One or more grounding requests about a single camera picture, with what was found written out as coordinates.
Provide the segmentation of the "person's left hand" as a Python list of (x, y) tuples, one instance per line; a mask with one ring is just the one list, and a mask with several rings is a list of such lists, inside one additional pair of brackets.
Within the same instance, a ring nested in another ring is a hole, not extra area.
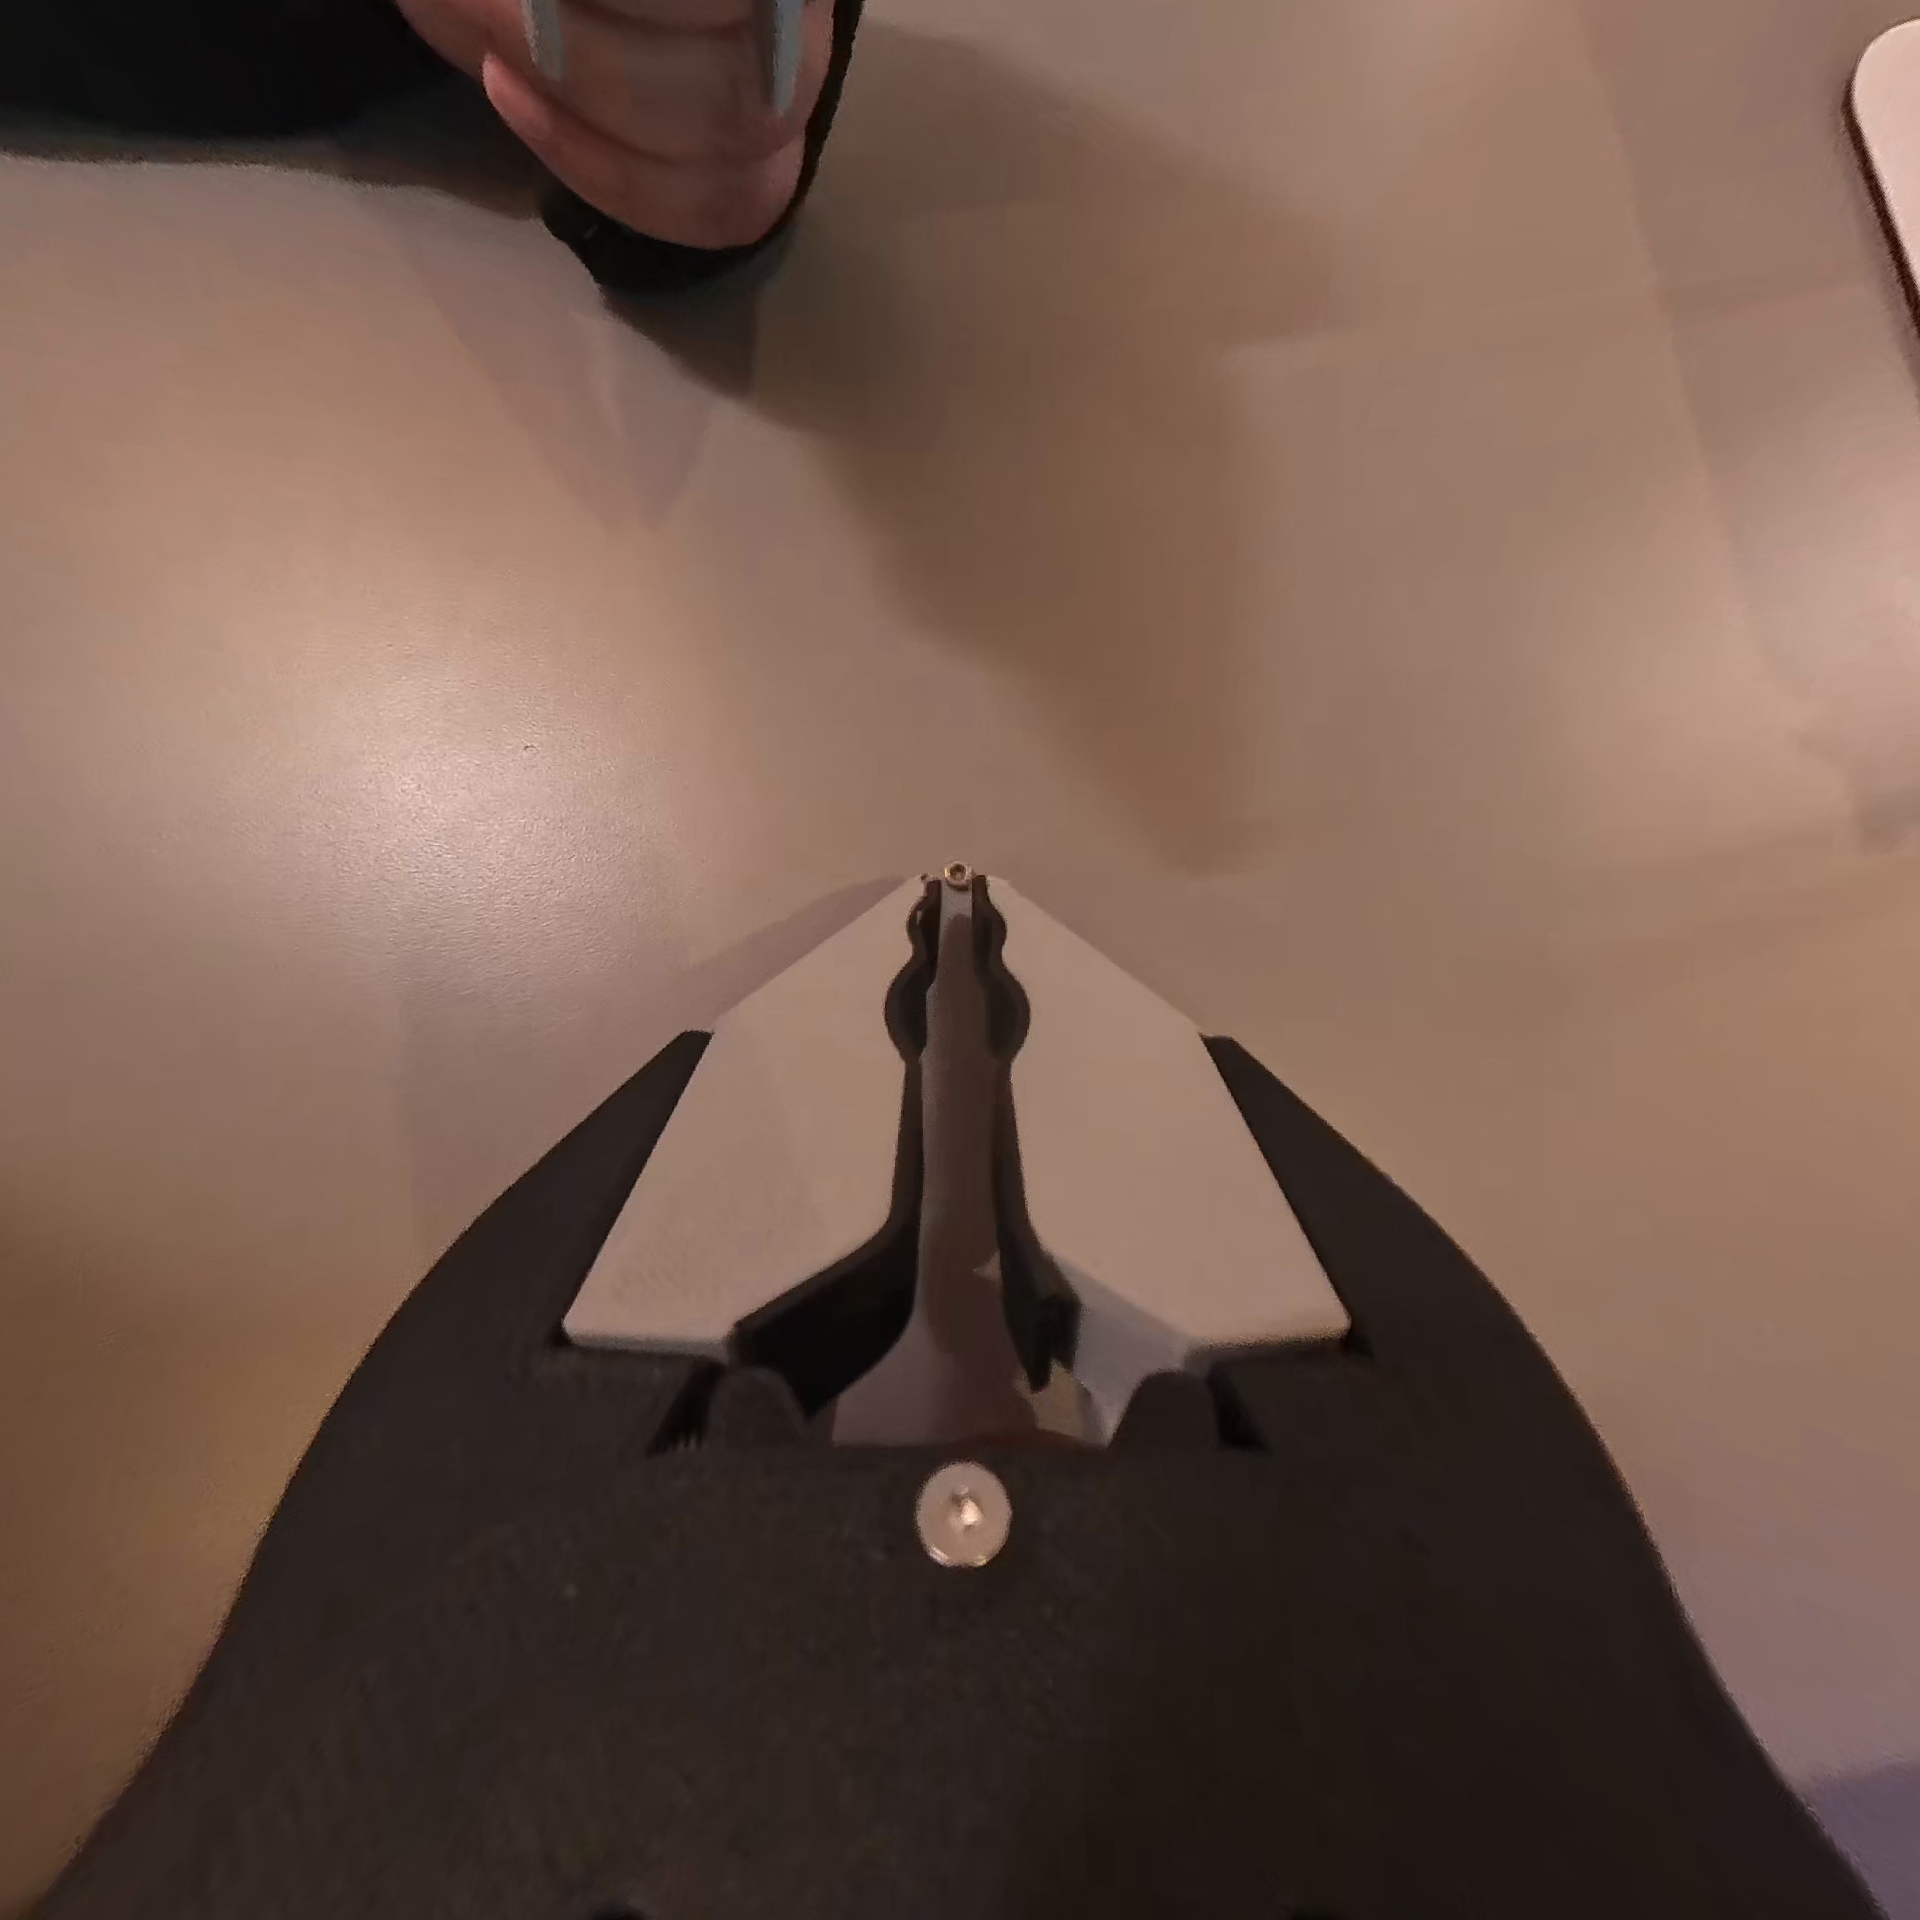
[(542, 80), (521, 5), (459, 5), (465, 55), (499, 122), (549, 172), (609, 205), (598, 180), (628, 155), (755, 160), (834, 106), (861, 5), (806, 2), (793, 112), (769, 112), (755, 5), (562, 5), (566, 76)]

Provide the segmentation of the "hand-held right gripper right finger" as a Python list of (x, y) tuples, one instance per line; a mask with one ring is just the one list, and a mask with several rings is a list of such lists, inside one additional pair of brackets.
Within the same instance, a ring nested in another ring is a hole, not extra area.
[(1005, 881), (972, 897), (1002, 1297), (1031, 1383), (1065, 1373), (1105, 1444), (1153, 1376), (1343, 1343), (1197, 1025)]

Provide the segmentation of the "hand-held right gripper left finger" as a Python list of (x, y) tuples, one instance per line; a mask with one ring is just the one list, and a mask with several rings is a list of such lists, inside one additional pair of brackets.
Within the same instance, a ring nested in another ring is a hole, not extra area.
[(818, 1412), (916, 1301), (945, 883), (913, 877), (727, 1010), (562, 1333), (763, 1370)]

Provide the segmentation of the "white flat panel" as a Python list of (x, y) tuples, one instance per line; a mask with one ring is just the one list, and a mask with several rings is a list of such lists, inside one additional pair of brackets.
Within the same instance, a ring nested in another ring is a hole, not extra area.
[(1845, 89), (1845, 123), (1878, 241), (1917, 338), (1917, 19), (1878, 33)]

